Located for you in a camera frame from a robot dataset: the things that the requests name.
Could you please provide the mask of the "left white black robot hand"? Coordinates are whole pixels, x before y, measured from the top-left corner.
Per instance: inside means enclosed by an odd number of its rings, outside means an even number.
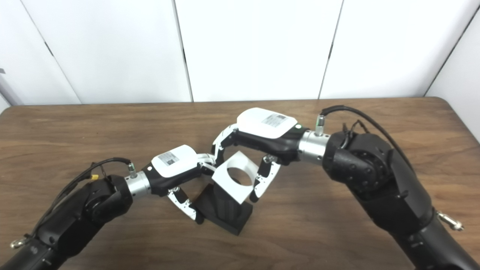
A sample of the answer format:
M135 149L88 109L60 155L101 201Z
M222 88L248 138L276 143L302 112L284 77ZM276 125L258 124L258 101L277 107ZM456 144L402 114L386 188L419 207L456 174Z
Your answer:
M183 213L197 224L204 216L193 205L181 185L201 176L212 176L216 171L215 157L181 145L159 154L142 168L147 179L146 191L159 197L168 197Z

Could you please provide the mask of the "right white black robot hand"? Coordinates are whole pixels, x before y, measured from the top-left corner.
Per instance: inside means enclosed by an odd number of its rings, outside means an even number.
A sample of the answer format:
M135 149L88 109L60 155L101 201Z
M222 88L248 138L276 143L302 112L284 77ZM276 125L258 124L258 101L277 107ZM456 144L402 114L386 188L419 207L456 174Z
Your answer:
M214 139L211 153L216 162L213 180L237 203L254 195L259 199L281 166L301 160L308 128L290 116L261 108L242 112ZM257 165L241 151L225 159L230 146L243 146L264 153Z

